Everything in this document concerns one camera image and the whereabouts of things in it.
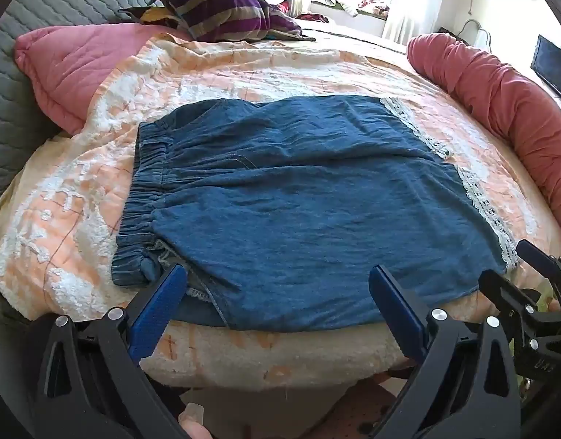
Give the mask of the person's left hand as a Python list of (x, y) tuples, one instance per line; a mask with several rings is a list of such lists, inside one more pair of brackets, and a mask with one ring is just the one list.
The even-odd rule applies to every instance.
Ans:
[(211, 432), (204, 426), (204, 407), (197, 403), (187, 403), (179, 414), (178, 422), (191, 439), (213, 439)]

